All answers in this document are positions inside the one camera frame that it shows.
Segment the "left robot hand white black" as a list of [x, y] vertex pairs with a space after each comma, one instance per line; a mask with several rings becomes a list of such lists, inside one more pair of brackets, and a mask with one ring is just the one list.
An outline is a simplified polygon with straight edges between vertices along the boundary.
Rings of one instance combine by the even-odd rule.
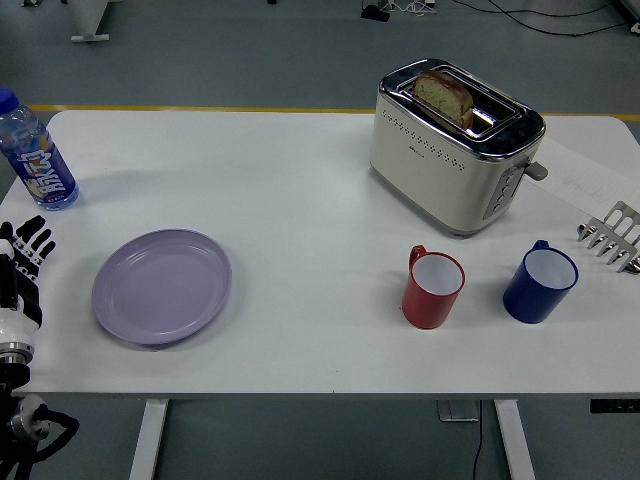
[[36, 215], [14, 228], [1, 224], [1, 338], [18, 341], [42, 325], [37, 279], [46, 257], [55, 249], [46, 220]]

